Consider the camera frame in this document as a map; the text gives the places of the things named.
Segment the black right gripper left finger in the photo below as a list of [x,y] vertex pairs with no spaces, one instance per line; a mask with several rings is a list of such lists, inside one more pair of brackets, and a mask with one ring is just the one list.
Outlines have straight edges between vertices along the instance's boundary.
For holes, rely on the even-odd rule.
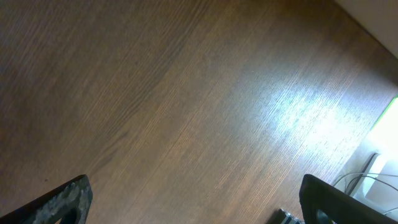
[[93,200],[87,175],[79,175],[1,217],[1,223],[85,224]]

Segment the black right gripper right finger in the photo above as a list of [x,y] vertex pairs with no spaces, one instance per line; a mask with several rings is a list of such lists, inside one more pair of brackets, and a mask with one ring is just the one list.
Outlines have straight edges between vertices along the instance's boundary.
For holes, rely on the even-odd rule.
[[397,224],[311,174],[303,177],[299,199],[306,224]]

